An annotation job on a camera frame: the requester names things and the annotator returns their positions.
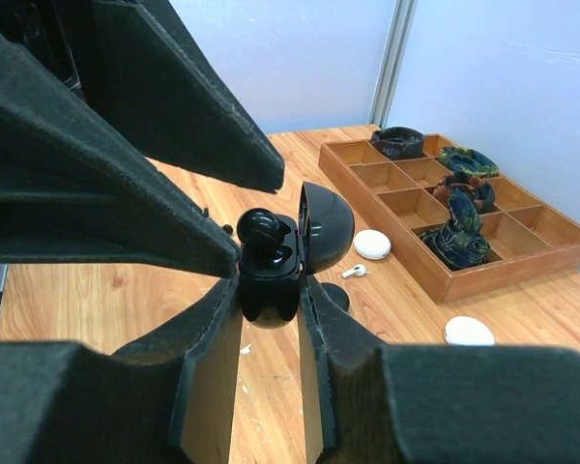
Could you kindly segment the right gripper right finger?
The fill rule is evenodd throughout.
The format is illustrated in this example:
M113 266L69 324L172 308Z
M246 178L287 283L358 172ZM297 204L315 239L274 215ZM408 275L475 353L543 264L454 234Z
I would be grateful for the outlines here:
M580 463L580 353L389 344L313 277L298 326L310 463Z

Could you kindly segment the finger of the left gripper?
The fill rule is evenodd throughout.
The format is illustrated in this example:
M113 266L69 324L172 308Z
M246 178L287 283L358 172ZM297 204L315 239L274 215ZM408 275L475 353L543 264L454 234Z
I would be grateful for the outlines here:
M141 263L231 277L201 208L0 33L0 263Z
M284 160L168 1L65 1L83 98L143 155L275 192Z

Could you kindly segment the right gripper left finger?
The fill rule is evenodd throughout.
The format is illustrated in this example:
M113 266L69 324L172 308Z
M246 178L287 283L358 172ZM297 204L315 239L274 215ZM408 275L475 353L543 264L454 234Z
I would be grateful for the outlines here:
M224 463L241 311L236 279L104 355L0 342L0 463Z

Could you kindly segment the black earbud charging case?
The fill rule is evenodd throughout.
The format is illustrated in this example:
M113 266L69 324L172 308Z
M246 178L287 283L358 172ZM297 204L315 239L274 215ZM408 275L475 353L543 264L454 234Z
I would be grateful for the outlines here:
M283 234L280 245L240 242L240 304L248 322L262 329L280 328L294 319L300 279L339 262L355 233L349 204L337 193L309 182L302 185L298 218L274 214Z

